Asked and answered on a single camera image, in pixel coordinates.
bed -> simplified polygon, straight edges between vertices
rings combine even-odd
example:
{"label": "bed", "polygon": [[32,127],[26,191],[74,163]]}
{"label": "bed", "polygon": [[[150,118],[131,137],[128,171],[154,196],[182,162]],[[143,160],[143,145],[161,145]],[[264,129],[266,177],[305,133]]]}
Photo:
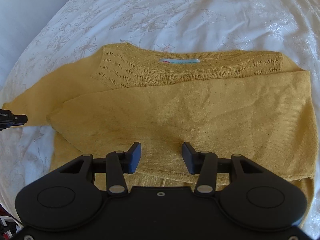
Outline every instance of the bed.
{"label": "bed", "polygon": [[[30,43],[0,92],[11,101],[63,64],[108,43],[129,42],[167,52],[280,51],[311,72],[320,124],[320,0],[70,0]],[[0,203],[18,217],[19,190],[49,171],[49,126],[0,132]],[[320,174],[303,230],[320,235]]]}

screw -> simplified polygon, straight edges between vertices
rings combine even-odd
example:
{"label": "screw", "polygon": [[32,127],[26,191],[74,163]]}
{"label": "screw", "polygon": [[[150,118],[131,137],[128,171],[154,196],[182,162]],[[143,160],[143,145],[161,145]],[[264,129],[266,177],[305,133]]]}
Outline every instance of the screw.
{"label": "screw", "polygon": [[121,185],[113,185],[109,188],[111,193],[119,194],[125,191],[125,188]]}
{"label": "screw", "polygon": [[23,240],[34,240],[32,236],[24,236]]}
{"label": "screw", "polygon": [[213,191],[213,187],[209,186],[209,185],[200,185],[197,187],[197,191],[199,191],[200,193],[210,193]]}

clothing label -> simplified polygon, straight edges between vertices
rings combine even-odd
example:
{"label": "clothing label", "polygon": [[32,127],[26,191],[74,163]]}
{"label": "clothing label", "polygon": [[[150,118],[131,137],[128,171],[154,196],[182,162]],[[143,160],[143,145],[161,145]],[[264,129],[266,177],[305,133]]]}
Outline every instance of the clothing label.
{"label": "clothing label", "polygon": [[171,63],[171,64],[186,64],[186,63],[199,63],[200,60],[197,58],[192,59],[170,59],[170,58],[161,58],[159,62]]}

mustard knit sweater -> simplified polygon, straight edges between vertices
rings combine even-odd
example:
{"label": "mustard knit sweater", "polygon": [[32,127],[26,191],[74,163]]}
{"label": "mustard knit sweater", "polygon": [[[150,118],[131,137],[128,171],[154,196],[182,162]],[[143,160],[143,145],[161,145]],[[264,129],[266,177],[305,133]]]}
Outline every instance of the mustard knit sweater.
{"label": "mustard knit sweater", "polygon": [[[197,176],[181,157],[188,141],[221,158],[241,153],[300,187],[309,204],[313,197],[318,136],[310,73],[278,52],[172,54],[106,45],[3,108],[26,114],[26,125],[57,131],[52,169],[83,153],[105,157],[140,141],[137,172],[125,176],[129,187],[194,186]],[[105,189],[103,175],[95,184]],[[217,184],[227,185],[228,177]]]}

white wall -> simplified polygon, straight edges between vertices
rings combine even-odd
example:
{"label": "white wall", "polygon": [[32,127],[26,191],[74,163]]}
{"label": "white wall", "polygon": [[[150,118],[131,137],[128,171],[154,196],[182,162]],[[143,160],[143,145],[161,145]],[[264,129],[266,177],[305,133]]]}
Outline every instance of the white wall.
{"label": "white wall", "polygon": [[0,0],[0,86],[24,49],[67,1]]}

